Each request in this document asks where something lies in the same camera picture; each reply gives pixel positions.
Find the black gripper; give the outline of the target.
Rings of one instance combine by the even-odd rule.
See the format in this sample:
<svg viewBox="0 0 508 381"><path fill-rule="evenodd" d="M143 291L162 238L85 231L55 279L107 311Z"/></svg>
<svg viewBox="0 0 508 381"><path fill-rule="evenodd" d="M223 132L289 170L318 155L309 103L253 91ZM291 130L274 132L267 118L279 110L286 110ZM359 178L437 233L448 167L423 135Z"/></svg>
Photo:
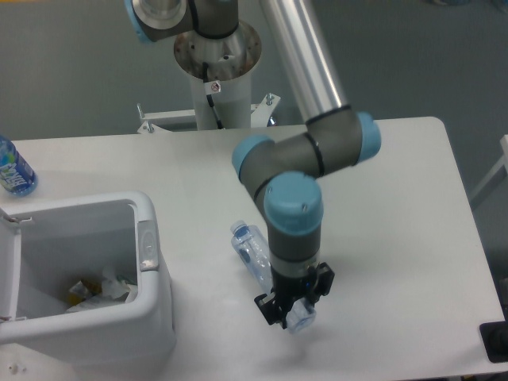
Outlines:
<svg viewBox="0 0 508 381"><path fill-rule="evenodd" d="M254 298L254 303L269 325L279 324L287 328L287 313L296 301L301 298L311 305L327 296L334 280L334 271L326 262L308 267L303 276L288 277L271 269L273 288L270 294L261 294Z"/></svg>

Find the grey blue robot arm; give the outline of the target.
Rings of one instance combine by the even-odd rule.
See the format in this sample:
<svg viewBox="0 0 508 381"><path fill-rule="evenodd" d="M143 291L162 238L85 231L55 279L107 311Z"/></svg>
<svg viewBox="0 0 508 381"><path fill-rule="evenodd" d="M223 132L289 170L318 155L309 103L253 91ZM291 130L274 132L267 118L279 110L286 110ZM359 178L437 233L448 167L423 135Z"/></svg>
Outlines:
<svg viewBox="0 0 508 381"><path fill-rule="evenodd" d="M227 83L245 78L261 53L260 39L239 17L235 1L127 1L139 39L175 38L179 66L198 82L194 109L209 129L246 126L248 106L225 98ZM297 331L315 316L315 304L333 284L319 258L324 206L318 179L375 156L381 146L371 115L352 110L309 1L263 1L266 17L306 131L281 141L254 135L234 149L232 163L267 226L267 248L244 227L236 246L261 283L255 303L267 323Z"/></svg>

